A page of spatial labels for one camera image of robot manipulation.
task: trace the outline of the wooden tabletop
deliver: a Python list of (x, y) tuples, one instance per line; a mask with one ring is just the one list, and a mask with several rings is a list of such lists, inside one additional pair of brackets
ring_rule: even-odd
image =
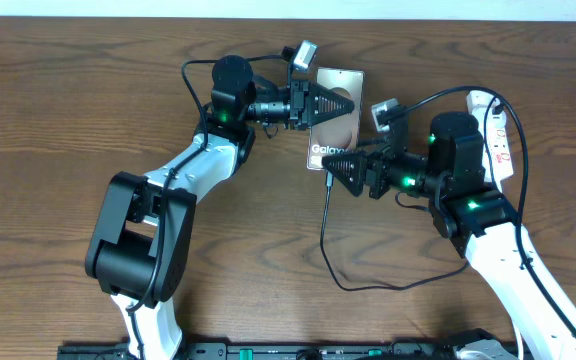
[[(504, 94), (529, 145), (524, 223), (576, 304), (576, 23), (0, 18), (0, 358), (125, 338), (118, 309), (83, 268), (108, 181), (158, 168), (190, 143), (198, 114), (181, 62), (278, 53), (302, 39), (319, 44), (318, 65), (365, 71), (365, 110), (462, 84)], [(254, 67), (277, 82), (285, 74), (277, 62)], [(190, 70), (203, 101), (210, 71)], [(434, 115), (465, 109), (454, 95), (416, 112), (412, 150), (424, 151)], [(174, 296), (187, 334), (388, 342), (481, 327), (512, 339), (506, 311), (471, 269), (405, 292), (337, 289), (318, 248), (324, 176), (306, 170), (308, 133), (269, 140), (257, 130), (248, 162), (197, 207)], [(505, 187), (516, 205), (519, 176)], [(463, 263), (393, 191), (375, 201), (335, 187), (328, 248), (346, 284), (405, 284)]]

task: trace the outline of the white power strip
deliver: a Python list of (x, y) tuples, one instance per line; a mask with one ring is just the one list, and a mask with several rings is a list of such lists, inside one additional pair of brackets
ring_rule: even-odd
[[(479, 122), (479, 132), (482, 136), (484, 135), (484, 117), (490, 101), (492, 101), (492, 95), (483, 91), (471, 91), (466, 97), (468, 112)], [(488, 141), (488, 148), (492, 154), (492, 167), (495, 173), (496, 185), (499, 191), (501, 191), (501, 180), (511, 177), (513, 170), (512, 160), (510, 159), (510, 147), (508, 146), (508, 138), (506, 137), (506, 112), (502, 111), (500, 114), (494, 115), (493, 109), (497, 105), (499, 105), (499, 100), (495, 100), (495, 103), (488, 112), (488, 121), (486, 124), (488, 136), (486, 140)], [(486, 169), (484, 181), (492, 182), (488, 153), (485, 148), (481, 164), (484, 169)]]

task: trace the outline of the brown wood surface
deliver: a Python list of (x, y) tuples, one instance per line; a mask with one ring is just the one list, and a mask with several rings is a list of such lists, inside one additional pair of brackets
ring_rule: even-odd
[[(159, 167), (189, 144), (197, 110), (182, 61), (276, 53), (304, 38), (320, 45), (319, 65), (366, 72), (365, 109), (460, 84), (505, 94), (529, 144), (525, 224), (576, 304), (576, 24), (0, 18), (0, 358), (54, 358), (64, 342), (125, 337), (117, 308), (83, 269), (108, 181)], [(283, 79), (281, 64), (254, 66)], [(209, 75), (207, 66), (190, 71), (204, 101)], [(423, 151), (432, 116), (463, 109), (453, 96), (416, 113), (413, 150)], [(512, 339), (505, 310), (473, 270), (402, 293), (338, 290), (318, 249), (323, 175), (306, 170), (307, 144), (306, 132), (268, 140), (259, 131), (248, 163), (198, 206), (174, 297), (185, 331), (235, 342), (388, 342), (481, 327)], [(515, 204), (518, 184), (507, 185)], [(333, 189), (337, 271), (355, 284), (404, 284), (458, 268), (430, 218), (393, 196)]]

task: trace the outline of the white background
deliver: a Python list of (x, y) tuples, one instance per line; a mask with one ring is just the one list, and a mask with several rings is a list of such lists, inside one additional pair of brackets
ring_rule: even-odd
[(0, 0), (0, 15), (576, 21), (576, 1)]

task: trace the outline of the white cable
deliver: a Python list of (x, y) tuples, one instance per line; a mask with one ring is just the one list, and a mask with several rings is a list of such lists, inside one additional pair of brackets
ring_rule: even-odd
[(524, 360), (524, 341), (521, 338), (519, 328), (515, 325), (514, 321), (512, 322), (512, 328), (515, 330), (515, 338), (517, 339), (517, 360)]

